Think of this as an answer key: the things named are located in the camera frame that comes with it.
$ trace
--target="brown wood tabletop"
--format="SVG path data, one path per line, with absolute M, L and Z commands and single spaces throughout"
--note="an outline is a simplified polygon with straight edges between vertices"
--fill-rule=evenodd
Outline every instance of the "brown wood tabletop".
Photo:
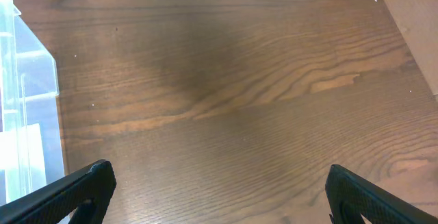
M 333 163 L 377 182 L 437 159 L 383 0 L 14 2 L 57 61 L 66 168 L 113 164 L 106 223 L 291 223 Z

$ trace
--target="wooden table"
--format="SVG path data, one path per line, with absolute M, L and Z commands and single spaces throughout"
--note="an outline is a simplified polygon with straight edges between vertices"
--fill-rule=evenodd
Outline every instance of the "wooden table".
M 113 164 L 106 223 L 290 223 L 332 163 L 376 182 L 437 158 L 383 0 L 14 2 L 57 60 L 66 167 Z

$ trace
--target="plastic box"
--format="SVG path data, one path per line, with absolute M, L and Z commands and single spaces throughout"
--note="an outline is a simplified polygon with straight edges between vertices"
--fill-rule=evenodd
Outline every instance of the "plastic box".
M 0 0 L 0 206 L 64 176 L 56 63 Z

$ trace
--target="transparent plastic bin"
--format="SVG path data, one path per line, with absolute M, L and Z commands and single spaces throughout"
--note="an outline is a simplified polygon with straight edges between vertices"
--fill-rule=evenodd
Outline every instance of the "transparent plastic bin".
M 0 0 L 0 206 L 64 176 L 56 63 Z

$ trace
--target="clear plastic container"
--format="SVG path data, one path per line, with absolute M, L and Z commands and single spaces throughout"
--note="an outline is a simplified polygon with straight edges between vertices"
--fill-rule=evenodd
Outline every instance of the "clear plastic container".
M 0 0 L 0 206 L 64 176 L 56 63 Z

